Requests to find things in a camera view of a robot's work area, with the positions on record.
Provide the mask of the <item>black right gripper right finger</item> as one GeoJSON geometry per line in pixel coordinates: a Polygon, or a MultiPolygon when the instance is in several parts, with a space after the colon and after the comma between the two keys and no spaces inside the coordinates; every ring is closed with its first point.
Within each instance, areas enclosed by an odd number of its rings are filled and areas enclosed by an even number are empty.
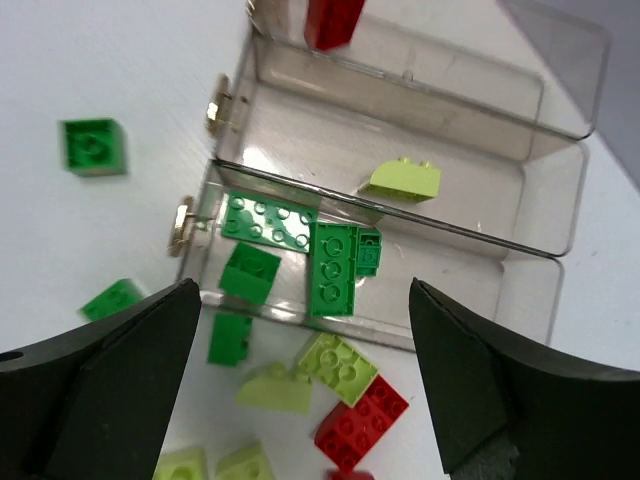
{"type": "Polygon", "coordinates": [[[421,280],[413,340],[453,479],[635,479],[639,375],[552,349],[421,280]]]}

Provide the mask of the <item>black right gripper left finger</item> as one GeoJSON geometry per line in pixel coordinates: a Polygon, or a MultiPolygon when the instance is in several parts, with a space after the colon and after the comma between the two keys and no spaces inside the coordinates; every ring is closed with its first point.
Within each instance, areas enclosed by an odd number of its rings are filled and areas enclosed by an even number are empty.
{"type": "Polygon", "coordinates": [[[150,479],[201,310],[181,280],[1,355],[4,479],[150,479]]]}

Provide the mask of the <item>green stepped lego brick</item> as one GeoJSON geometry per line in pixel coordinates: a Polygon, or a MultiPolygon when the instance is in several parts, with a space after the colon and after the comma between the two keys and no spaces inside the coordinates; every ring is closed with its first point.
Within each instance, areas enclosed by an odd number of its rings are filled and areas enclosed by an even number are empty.
{"type": "Polygon", "coordinates": [[[251,304],[263,305],[273,287],[280,263],[279,256],[239,242],[224,266],[219,287],[251,304]]]}

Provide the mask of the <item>dark green lego brick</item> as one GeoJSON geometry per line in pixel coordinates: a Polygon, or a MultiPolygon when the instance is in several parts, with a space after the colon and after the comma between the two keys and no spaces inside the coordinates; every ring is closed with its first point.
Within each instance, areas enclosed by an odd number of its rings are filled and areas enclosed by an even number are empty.
{"type": "Polygon", "coordinates": [[[356,275],[374,277],[377,273],[382,250],[382,235],[376,228],[360,228],[356,275]]]}

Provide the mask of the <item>red yellow green lego stack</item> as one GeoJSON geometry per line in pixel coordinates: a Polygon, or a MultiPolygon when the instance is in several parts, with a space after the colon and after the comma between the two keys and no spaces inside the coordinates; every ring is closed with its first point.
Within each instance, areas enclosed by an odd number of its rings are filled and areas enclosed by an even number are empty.
{"type": "Polygon", "coordinates": [[[442,171],[429,162],[399,157],[379,165],[358,187],[358,192],[420,203],[439,194],[442,171]]]}

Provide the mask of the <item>red lego brick stack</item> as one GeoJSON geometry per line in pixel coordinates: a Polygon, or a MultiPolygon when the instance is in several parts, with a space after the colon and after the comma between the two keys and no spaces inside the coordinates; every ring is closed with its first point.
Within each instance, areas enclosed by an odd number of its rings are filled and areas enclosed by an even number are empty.
{"type": "Polygon", "coordinates": [[[309,0],[304,38],[313,49],[348,45],[364,8],[364,0],[309,0]]]}

